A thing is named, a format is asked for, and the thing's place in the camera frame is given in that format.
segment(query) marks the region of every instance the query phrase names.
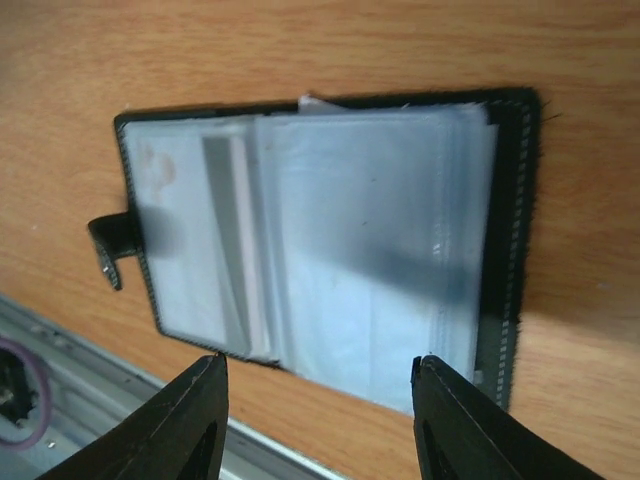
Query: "wooden table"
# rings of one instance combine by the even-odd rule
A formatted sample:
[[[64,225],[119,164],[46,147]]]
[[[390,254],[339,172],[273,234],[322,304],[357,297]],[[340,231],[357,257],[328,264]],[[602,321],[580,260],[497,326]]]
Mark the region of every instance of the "wooden table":
[[[602,474],[640,475],[637,1],[26,3],[0,7],[0,291],[165,380],[202,352],[155,332],[135,261],[110,290],[85,230],[124,207],[117,113],[539,88],[512,413]],[[418,478],[408,417],[238,362],[230,383],[232,415],[328,466]]]

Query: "card holder wallet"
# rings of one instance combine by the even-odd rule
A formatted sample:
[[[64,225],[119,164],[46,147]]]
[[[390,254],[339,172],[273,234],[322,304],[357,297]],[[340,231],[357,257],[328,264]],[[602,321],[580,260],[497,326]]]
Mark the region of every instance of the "card holder wallet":
[[[507,409],[539,155],[530,88],[125,112],[126,212],[160,333],[411,411],[414,357]]]

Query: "metal rail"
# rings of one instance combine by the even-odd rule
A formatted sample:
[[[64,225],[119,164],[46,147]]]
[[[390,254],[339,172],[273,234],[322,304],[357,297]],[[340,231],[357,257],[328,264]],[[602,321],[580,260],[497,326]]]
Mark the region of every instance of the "metal rail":
[[[28,480],[44,473],[115,427],[164,386],[147,372],[2,294],[0,335],[19,341],[46,361],[54,399],[52,424],[38,444],[20,453],[0,451],[0,464],[11,466],[10,470],[0,471],[0,479]],[[0,435],[19,437],[21,432],[0,418]],[[345,477],[229,418],[220,478],[340,480]]]

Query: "black plastic part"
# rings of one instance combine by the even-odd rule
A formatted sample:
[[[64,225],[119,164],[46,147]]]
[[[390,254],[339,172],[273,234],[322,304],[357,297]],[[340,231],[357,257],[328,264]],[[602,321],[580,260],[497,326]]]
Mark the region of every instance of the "black plastic part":
[[[137,253],[133,224],[128,213],[96,218],[88,225],[98,254],[100,268],[115,290],[122,290],[122,278],[116,260]]]
[[[478,378],[482,379],[477,385],[478,388],[500,407],[508,409],[524,285],[524,262],[527,255],[539,156],[541,106],[536,91],[526,87],[507,87],[337,97],[329,98],[327,101],[350,109],[392,108],[405,105],[482,104],[487,109],[490,122],[498,126],[483,252],[475,369],[482,373],[478,375]],[[203,119],[236,115],[271,115],[295,113],[297,110],[297,103],[291,101],[235,106],[184,106],[126,112],[114,119],[127,187],[128,212],[126,215],[130,220],[128,225],[131,226],[131,229],[125,231],[126,239],[124,242],[135,248],[156,327],[163,335],[211,349],[210,346],[191,342],[163,331],[145,257],[144,239],[140,233],[142,230],[135,202],[135,185],[133,185],[128,153],[123,138],[124,127],[131,122]],[[96,221],[102,223],[102,219],[96,219]],[[96,245],[99,244],[105,245],[106,243],[96,242]],[[116,257],[101,255],[101,249],[98,246],[96,248],[101,257],[103,270],[112,286],[116,289],[122,288],[115,260],[105,262],[105,259]],[[238,358],[232,352],[224,353]],[[242,360],[253,361],[246,358],[242,358]]]
[[[599,479],[501,410],[435,356],[414,360],[414,433],[423,479]]]
[[[38,478],[217,480],[227,389],[225,357],[202,357],[120,425]]]
[[[0,350],[0,416],[14,425],[27,420],[34,408],[32,396],[22,361],[13,353]]]

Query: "purple cable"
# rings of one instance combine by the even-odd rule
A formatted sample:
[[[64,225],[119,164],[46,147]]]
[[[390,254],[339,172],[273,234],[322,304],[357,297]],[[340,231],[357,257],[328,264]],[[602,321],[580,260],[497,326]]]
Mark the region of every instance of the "purple cable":
[[[51,413],[53,410],[53,402],[51,401],[51,388],[47,373],[42,368],[40,359],[32,352],[13,340],[0,337],[0,350],[6,350],[18,357],[25,367],[31,372],[38,385],[38,395],[40,398],[40,418],[38,424],[33,429],[33,433],[24,440],[10,442],[4,438],[0,438],[0,448],[6,448],[13,452],[19,452],[33,447],[38,440],[42,438],[51,423]]]

